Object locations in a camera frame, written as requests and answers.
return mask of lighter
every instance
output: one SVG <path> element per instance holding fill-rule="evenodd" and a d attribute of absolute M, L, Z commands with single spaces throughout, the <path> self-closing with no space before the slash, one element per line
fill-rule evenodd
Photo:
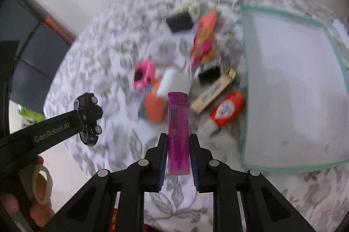
<path fill-rule="evenodd" d="M 190 173 L 188 95 L 182 92 L 170 92 L 168 98 L 169 174 L 188 175 Z"/>

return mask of bottle label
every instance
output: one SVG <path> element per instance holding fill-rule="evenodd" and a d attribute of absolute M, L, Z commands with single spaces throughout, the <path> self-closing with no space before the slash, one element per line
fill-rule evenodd
<path fill-rule="evenodd" d="M 216 115 L 215 115 L 215 119 L 225 119 L 225 118 L 229 118 L 230 116 L 233 115 L 235 110 L 235 105 L 227 100 L 222 102 L 217 111 L 216 111 Z"/>

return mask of yellow-green object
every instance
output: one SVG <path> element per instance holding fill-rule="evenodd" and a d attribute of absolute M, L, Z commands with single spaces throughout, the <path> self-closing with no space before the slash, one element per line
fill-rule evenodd
<path fill-rule="evenodd" d="M 41 122 L 43 120 L 46 120 L 44 115 L 36 113 L 36 112 L 29 110 L 23 106 L 20 106 L 18 113 L 24 117 L 33 119 L 34 121 L 37 121 L 37 122 Z"/>

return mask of table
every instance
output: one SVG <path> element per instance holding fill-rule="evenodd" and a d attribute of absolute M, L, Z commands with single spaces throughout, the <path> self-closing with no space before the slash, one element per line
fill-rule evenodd
<path fill-rule="evenodd" d="M 193 35 L 172 35 L 164 22 L 165 15 L 180 1 L 118 1 L 86 26 L 64 58 L 47 95 L 44 112 L 51 118 L 70 111 L 75 98 L 84 92 L 93 92 L 98 97 L 104 116 L 99 122 L 103 134 L 97 145 L 87 147 L 78 137 L 65 141 L 67 150 L 88 176 L 102 168 L 125 169 L 143 158 L 146 150 L 157 144 L 159 134 L 166 132 L 166 122 L 154 125 L 138 119 L 141 95 L 132 89 L 131 80 L 135 64 L 146 57 L 153 61 L 159 74 L 173 66 L 191 75 Z M 335 19 L 324 6 L 306 0 L 199 1 L 222 12 L 216 34 L 224 69 L 244 67 L 241 2 L 307 14 L 329 28 Z M 193 87 L 189 100 L 200 92 L 201 89 Z M 191 112 L 191 133 L 206 118 L 207 114 L 201 117 Z M 242 119 L 213 136 L 199 137 L 200 144 L 232 169 L 246 171 L 239 163 L 244 126 L 242 115 Z M 304 174 L 265 173 L 265 176 L 317 231 L 332 232 L 349 210 L 348 170 L 345 165 Z M 196 193 L 191 175 L 166 175 L 162 191 L 145 196 L 145 222 L 163 231 L 212 231 L 212 202 L 212 194 Z"/>

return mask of magenta toy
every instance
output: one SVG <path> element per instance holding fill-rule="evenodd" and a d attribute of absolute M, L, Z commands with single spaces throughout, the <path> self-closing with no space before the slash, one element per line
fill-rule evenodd
<path fill-rule="evenodd" d="M 132 85 L 137 90 L 142 90 L 154 83 L 155 65 L 148 59 L 142 60 L 136 67 Z"/>
<path fill-rule="evenodd" d="M 190 173 L 188 95 L 182 92 L 170 92 L 168 98 L 169 174 L 188 175 Z"/>

